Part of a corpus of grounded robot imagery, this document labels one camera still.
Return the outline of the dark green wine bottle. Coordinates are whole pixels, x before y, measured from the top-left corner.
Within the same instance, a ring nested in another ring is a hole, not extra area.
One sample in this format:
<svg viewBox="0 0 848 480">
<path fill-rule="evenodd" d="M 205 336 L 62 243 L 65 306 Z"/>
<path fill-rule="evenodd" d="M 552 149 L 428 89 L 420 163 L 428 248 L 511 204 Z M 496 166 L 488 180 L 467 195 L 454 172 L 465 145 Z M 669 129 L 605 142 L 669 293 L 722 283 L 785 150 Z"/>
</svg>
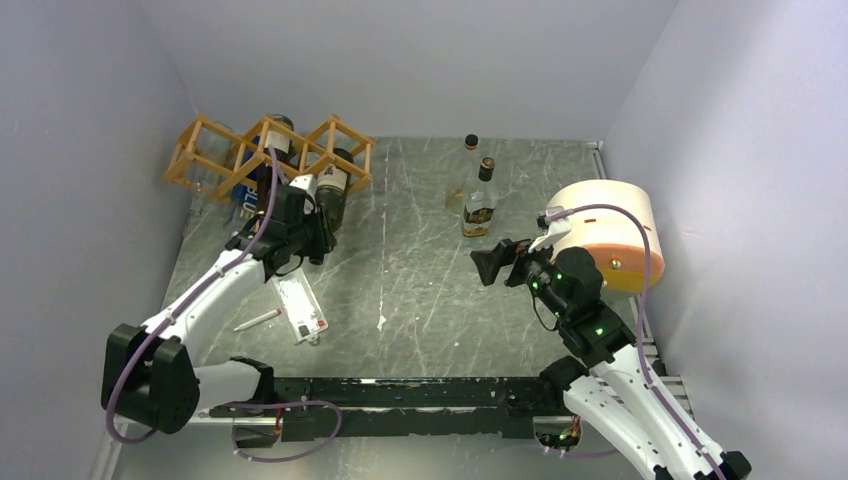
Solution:
<svg viewBox="0 0 848 480">
<path fill-rule="evenodd" d="M 322 205 L 330 230 L 336 233 L 343 222 L 351 174 L 330 163 L 316 176 L 315 199 Z"/>
</svg>

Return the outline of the clear whisky bottle black label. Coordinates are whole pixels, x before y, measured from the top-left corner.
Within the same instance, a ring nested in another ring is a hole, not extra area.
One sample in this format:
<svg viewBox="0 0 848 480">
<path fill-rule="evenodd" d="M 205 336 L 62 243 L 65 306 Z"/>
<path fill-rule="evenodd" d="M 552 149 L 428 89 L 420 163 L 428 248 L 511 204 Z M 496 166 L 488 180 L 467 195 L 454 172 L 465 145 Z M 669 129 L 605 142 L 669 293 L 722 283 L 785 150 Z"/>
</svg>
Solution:
<svg viewBox="0 0 848 480">
<path fill-rule="evenodd" d="M 499 198 L 494 170 L 495 159 L 484 157 L 463 182 L 461 233 L 466 238 L 482 237 L 490 230 Z"/>
</svg>

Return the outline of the clear round glass bottle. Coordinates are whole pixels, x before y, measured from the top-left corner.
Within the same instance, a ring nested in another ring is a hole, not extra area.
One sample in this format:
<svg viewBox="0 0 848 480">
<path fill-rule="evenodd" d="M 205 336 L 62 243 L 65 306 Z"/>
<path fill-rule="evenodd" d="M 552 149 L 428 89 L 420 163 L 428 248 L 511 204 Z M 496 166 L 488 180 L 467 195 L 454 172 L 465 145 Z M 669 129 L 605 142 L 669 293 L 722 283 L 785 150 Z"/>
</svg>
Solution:
<svg viewBox="0 0 848 480">
<path fill-rule="evenodd" d="M 463 140 L 463 147 L 453 157 L 449 164 L 445 180 L 444 207 L 452 215 L 459 215 L 463 205 L 463 184 L 473 168 L 475 153 L 479 145 L 476 134 L 468 134 Z"/>
</svg>

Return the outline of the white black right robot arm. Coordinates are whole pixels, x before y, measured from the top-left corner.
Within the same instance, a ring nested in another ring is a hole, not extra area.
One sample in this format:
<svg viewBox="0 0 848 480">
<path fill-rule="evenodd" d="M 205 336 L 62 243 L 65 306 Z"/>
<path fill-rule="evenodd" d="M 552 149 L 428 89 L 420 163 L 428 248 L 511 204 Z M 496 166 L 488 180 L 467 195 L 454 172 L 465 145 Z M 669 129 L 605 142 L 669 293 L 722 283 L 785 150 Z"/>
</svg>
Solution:
<svg viewBox="0 0 848 480">
<path fill-rule="evenodd" d="M 525 286 L 556 318 L 569 350 L 540 374 L 542 406 L 588 422 L 644 479 L 745 479 L 739 451 L 721 447 L 683 409 L 647 364 L 633 331 L 601 299 L 603 277 L 585 249 L 532 251 L 504 239 L 470 257 L 483 285 L 508 266 L 508 287 Z"/>
</svg>

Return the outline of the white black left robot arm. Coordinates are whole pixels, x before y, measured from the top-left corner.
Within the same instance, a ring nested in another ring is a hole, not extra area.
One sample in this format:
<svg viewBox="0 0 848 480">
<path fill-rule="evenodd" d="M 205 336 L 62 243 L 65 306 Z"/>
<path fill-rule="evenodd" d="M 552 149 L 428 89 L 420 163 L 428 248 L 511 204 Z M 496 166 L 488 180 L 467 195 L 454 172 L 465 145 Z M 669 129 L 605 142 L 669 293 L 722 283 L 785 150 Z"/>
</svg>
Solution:
<svg viewBox="0 0 848 480">
<path fill-rule="evenodd" d="M 118 441 L 116 416 L 173 434 L 199 410 L 234 405 L 261 416 L 278 398 L 269 365 L 243 356 L 198 367 L 198 346 L 231 310 L 291 259 L 321 261 L 335 239 L 317 203 L 317 181 L 300 175 L 270 193 L 270 209 L 226 243 L 212 267 L 186 292 L 139 326 L 121 324 L 106 344 L 101 405 Z"/>
</svg>

